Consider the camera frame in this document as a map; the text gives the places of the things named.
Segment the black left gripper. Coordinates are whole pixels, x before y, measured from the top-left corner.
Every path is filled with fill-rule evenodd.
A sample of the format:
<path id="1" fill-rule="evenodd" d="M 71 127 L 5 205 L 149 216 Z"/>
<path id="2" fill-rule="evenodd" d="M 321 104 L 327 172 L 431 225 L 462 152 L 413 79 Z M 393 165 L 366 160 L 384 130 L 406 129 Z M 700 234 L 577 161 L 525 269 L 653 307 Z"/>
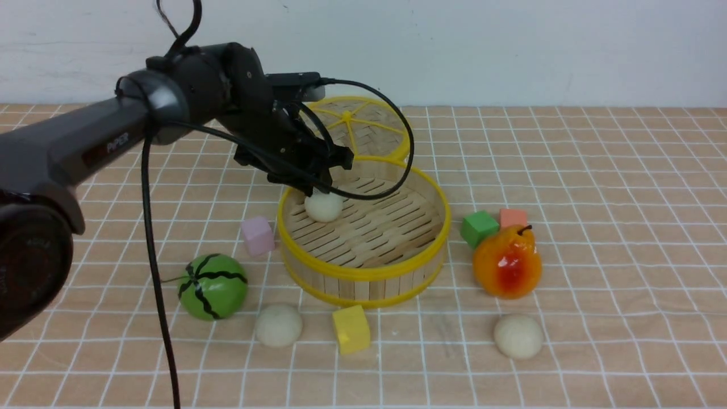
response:
<path id="1" fill-rule="evenodd" d="M 310 197 L 331 192 L 330 169 L 353 166 L 353 151 L 335 144 L 303 103 L 262 114 L 229 110 L 219 122 L 236 138 L 233 159 L 238 165 L 265 171 L 271 183 L 311 185 Z"/>

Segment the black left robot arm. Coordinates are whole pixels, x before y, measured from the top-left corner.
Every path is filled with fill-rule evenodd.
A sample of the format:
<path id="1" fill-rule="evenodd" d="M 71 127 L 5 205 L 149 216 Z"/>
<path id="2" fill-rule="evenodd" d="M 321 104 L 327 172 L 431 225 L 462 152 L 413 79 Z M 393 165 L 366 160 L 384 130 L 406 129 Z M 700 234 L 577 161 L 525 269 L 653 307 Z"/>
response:
<path id="1" fill-rule="evenodd" d="M 120 78 L 116 95 L 3 133 L 2 339 L 40 314 L 60 292 L 85 221 L 76 188 L 145 138 L 169 145 L 211 120 L 233 136 L 240 165 L 310 195 L 329 188 L 330 168 L 352 168 L 303 104 L 324 96 L 316 72 L 270 73 L 238 43 L 187 47 L 147 59 Z"/>

